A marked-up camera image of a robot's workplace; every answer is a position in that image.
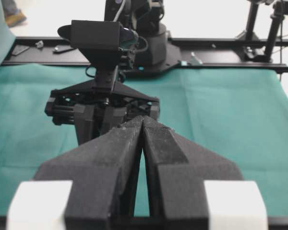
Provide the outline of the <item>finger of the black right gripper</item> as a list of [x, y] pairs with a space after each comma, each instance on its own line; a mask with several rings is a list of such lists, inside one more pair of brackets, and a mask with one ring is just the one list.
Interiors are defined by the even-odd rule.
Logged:
[[127, 107], [106, 107], [103, 118], [103, 134], [124, 123], [126, 114]]
[[93, 105], [76, 104], [74, 106], [74, 126], [79, 145], [93, 139], [94, 110]]

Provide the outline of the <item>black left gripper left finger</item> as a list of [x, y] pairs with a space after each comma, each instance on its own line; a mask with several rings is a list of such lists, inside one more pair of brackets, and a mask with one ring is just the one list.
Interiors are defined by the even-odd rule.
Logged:
[[64, 214], [69, 230], [108, 230], [134, 214], [143, 142], [142, 116], [40, 165], [34, 179], [72, 180]]

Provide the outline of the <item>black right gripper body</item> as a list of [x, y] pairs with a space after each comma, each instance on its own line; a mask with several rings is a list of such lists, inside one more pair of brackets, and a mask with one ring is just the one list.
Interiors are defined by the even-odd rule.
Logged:
[[45, 113], [53, 117], [53, 123], [74, 124], [75, 106], [94, 105], [97, 109], [97, 119], [106, 115], [106, 109], [125, 108], [123, 119], [130, 120], [138, 115], [147, 115], [155, 120], [159, 119], [160, 101], [157, 97], [150, 97], [121, 81], [124, 73], [115, 68], [109, 72], [97, 72], [92, 80], [85, 81], [64, 89], [52, 90], [45, 107]]

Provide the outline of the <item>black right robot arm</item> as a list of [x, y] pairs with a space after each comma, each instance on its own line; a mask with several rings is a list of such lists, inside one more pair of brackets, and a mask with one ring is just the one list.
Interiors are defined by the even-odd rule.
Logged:
[[74, 125], [78, 144], [95, 139], [136, 116], [158, 119], [160, 101], [124, 84], [179, 64], [180, 50], [161, 23], [161, 0], [108, 0], [103, 21], [72, 20], [58, 29], [95, 68], [85, 81], [52, 90], [45, 113], [56, 125]]

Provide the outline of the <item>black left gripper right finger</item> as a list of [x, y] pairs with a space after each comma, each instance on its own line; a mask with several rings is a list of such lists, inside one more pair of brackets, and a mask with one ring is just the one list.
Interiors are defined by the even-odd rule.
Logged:
[[161, 218], [166, 230], [206, 230], [204, 180], [240, 181], [240, 169], [147, 116], [143, 135], [150, 214]]

